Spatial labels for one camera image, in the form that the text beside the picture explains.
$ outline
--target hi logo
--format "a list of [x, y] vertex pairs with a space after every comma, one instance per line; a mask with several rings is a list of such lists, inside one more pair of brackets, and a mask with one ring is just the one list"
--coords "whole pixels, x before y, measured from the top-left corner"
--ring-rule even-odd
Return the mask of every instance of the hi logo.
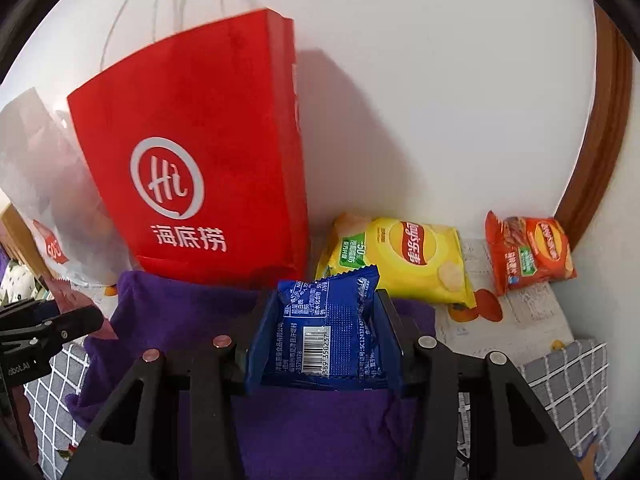
[[204, 201], [204, 181], [193, 157], [163, 137], [141, 140], [131, 153], [131, 179], [146, 204], [163, 216], [184, 220]]

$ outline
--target barcode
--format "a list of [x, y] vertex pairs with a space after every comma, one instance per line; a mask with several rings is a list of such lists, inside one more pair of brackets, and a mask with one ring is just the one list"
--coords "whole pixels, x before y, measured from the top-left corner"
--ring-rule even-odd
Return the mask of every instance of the barcode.
[[305, 326], [302, 331], [302, 373], [329, 375], [330, 326]]

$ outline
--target red paper bag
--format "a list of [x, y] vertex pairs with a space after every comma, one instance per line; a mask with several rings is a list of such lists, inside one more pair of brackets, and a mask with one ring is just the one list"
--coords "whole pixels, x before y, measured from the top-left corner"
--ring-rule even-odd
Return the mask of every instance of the red paper bag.
[[148, 272], [300, 279], [308, 221], [293, 21], [263, 9], [132, 54], [68, 98], [110, 214]]

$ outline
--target orange chip bag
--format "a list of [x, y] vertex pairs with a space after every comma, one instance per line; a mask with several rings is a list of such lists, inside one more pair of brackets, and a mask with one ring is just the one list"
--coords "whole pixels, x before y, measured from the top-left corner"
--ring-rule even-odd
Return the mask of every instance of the orange chip bag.
[[501, 222], [489, 211], [484, 232], [498, 296], [512, 288], [576, 276], [569, 241], [553, 218], [512, 216]]

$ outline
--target purple cloth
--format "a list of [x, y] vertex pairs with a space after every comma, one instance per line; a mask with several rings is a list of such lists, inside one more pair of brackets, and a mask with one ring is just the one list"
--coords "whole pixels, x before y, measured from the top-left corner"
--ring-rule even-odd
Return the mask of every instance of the purple cloth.
[[10, 261], [11, 261], [11, 258], [9, 258], [9, 256], [7, 255], [6, 251], [4, 250], [4, 247], [0, 245], [0, 280], [4, 278], [4, 272], [6, 271], [6, 268], [9, 266]]
[[[224, 333], [229, 320], [252, 309], [257, 294], [192, 285], [145, 272], [118, 282], [111, 318], [117, 340], [87, 337], [91, 364], [79, 396], [65, 398], [87, 428], [135, 359], [148, 348], [192, 348]], [[401, 315], [434, 335], [434, 311], [418, 301], [395, 300]], [[318, 392], [261, 387], [234, 397], [238, 441], [251, 479], [388, 479], [401, 468], [414, 403], [389, 390]]]

